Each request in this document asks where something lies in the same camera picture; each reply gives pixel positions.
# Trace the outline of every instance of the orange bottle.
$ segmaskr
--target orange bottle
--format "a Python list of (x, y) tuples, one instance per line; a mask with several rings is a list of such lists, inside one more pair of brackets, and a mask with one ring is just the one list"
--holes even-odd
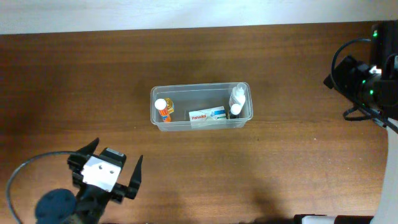
[(169, 110), (167, 109), (167, 102), (164, 99), (157, 99), (155, 101), (155, 108), (159, 110), (160, 115), (162, 116), (163, 122), (171, 122), (172, 118), (170, 117)]

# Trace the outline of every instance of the wood grain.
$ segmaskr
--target wood grain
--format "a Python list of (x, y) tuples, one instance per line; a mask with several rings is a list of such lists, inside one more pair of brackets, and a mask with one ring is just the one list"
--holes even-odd
[[(335, 50), (369, 36), (371, 25), (2, 35), (0, 196), (22, 161), (100, 137), (98, 149), (127, 155), (121, 183), (144, 155), (137, 198), (109, 203), (102, 222), (373, 215), (387, 134), (372, 122), (343, 121), (351, 103), (322, 83)], [(369, 49), (358, 44), (343, 54), (366, 61)], [(150, 122), (154, 86), (239, 81), (249, 83), (254, 107), (242, 129), (163, 133)], [(35, 222), (34, 206), (47, 191), (76, 193), (66, 158), (37, 161), (14, 182), (26, 223)], [(5, 202), (0, 219), (12, 222)]]

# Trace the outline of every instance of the clear plastic container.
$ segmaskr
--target clear plastic container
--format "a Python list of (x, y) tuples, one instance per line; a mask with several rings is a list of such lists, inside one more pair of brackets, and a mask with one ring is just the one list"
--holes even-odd
[[(150, 92), (150, 120), (161, 131), (193, 131), (204, 129), (242, 128), (253, 117), (250, 87), (245, 91), (246, 102), (237, 119), (204, 121), (202, 125), (191, 127), (189, 112), (224, 106), (229, 110), (229, 98), (232, 89), (238, 83), (211, 83), (194, 85), (156, 86)], [(154, 102), (159, 98), (170, 98), (174, 103), (172, 122), (162, 121)]]

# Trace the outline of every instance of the white bottle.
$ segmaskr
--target white bottle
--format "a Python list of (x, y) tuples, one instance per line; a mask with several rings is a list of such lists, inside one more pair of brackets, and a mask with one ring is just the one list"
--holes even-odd
[(231, 97), (229, 98), (229, 107), (232, 107), (234, 104), (239, 104), (243, 108), (243, 104), (246, 102), (245, 91), (246, 84), (238, 83), (238, 85), (232, 89)]

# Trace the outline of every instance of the plastic bottle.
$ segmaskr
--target plastic bottle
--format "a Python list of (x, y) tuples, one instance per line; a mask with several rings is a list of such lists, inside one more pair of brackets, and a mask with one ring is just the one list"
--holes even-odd
[(167, 102), (164, 99), (157, 99), (155, 101), (155, 108), (159, 110), (163, 122), (171, 122), (169, 111), (167, 109)]
[(243, 108), (244, 102), (246, 102), (245, 91), (246, 84), (238, 83), (238, 85), (232, 89), (231, 97), (229, 98), (229, 107), (237, 103)]
[(235, 103), (232, 105), (231, 109), (228, 112), (228, 119), (239, 118), (239, 114), (242, 111), (241, 105)]

